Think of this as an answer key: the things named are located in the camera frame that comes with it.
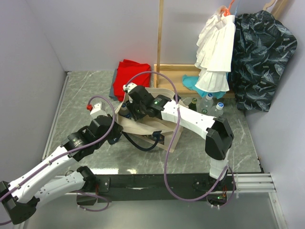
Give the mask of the beige canvas tote bag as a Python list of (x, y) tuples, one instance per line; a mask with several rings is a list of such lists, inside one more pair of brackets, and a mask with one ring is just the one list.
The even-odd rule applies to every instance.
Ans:
[[(153, 97), (156, 97), (158, 95), (164, 95), (166, 97), (172, 98), (175, 96), (174, 91), (171, 91), (169, 89), (165, 88), (149, 88), (146, 87), (146, 90), (152, 94)], [(140, 119), (139, 121), (134, 121), (132, 119), (125, 118), (123, 116), (119, 115), (119, 110), (121, 108), (121, 105), (129, 100), (128, 95), (124, 95), (123, 101), (117, 106), (115, 113), (116, 113), (116, 123), (121, 125), (123, 127), (123, 131), (137, 136), (138, 138), (145, 140), (149, 143), (153, 143), (155, 140), (152, 138), (152, 134), (155, 131), (161, 131), (161, 140), (157, 144), (159, 148), (162, 148), (164, 150), (168, 149), (168, 145), (173, 137), (173, 132), (176, 127), (175, 123), (160, 120), (156, 117), (144, 117), (143, 119)], [(170, 153), (173, 153), (175, 150), (175, 147), (178, 143), (178, 140), (181, 136), (181, 133), (183, 131), (183, 127), (180, 125), (178, 128), (178, 132), (175, 136), (175, 139), (171, 145)]]

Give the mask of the dark green Perrier bottle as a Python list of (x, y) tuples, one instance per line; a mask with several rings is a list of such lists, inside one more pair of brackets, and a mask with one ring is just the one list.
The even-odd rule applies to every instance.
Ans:
[(191, 100), (191, 102), (188, 105), (188, 108), (195, 111), (195, 112), (197, 111), (197, 98), (193, 98)]

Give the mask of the clear Pocari Sweat bottle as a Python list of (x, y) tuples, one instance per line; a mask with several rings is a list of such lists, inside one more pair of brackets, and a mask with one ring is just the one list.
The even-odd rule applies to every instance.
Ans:
[(205, 97), (203, 97), (199, 103), (199, 111), (201, 112), (202, 109), (207, 109), (208, 111), (213, 106), (213, 94), (208, 93)]

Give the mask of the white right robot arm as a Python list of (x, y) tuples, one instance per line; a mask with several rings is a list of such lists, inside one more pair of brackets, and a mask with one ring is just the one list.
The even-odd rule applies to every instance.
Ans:
[(226, 183), (225, 174), (228, 165), (227, 153), (232, 146), (234, 135), (229, 122), (223, 116), (212, 117), (200, 114), (177, 104), (165, 95), (153, 97), (144, 86), (130, 83), (123, 86), (128, 94), (127, 103), (132, 117), (145, 116), (158, 118), (179, 124), (205, 140), (205, 152), (210, 157), (209, 184), (214, 190), (220, 190)]

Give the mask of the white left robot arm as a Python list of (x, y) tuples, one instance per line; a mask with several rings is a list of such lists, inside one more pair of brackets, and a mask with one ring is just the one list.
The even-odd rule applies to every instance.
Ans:
[(79, 167), (64, 178), (53, 180), (63, 169), (93, 154), (105, 141), (119, 137), (123, 127), (110, 115), (100, 115), (68, 137), (36, 167), (18, 179), (0, 183), (0, 201), (9, 222), (17, 225), (28, 220), (38, 207), (66, 193), (89, 192), (97, 188), (97, 179), (87, 167)]

